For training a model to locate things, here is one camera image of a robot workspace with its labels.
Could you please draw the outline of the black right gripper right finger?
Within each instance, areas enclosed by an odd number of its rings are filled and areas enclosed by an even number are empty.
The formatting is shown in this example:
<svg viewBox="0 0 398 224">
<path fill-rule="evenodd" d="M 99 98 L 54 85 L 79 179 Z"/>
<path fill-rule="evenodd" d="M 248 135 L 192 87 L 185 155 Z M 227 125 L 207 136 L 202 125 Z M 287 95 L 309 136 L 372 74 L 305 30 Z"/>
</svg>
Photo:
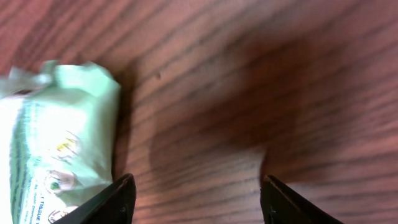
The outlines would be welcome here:
<svg viewBox="0 0 398 224">
<path fill-rule="evenodd" d="M 273 175 L 263 178 L 260 203 L 265 224 L 342 224 Z"/>
</svg>

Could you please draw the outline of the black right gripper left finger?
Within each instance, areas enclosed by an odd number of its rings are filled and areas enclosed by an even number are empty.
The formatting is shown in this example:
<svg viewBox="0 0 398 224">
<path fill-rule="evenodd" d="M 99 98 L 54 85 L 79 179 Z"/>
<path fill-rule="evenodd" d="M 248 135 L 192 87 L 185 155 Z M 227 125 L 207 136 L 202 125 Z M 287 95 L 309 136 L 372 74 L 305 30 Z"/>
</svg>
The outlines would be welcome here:
<svg viewBox="0 0 398 224">
<path fill-rule="evenodd" d="M 131 224 L 136 184 L 126 174 L 54 224 Z"/>
</svg>

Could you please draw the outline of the light teal snack packet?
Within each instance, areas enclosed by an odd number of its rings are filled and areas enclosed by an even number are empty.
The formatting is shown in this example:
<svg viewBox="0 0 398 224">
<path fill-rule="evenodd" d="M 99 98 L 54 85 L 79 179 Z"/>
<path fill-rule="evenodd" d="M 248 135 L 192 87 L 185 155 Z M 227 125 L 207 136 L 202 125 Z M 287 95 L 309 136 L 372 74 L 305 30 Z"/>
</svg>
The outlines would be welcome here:
<svg viewBox="0 0 398 224">
<path fill-rule="evenodd" d="M 95 63 L 1 78 L 2 223 L 54 223 L 112 183 L 119 92 Z"/>
</svg>

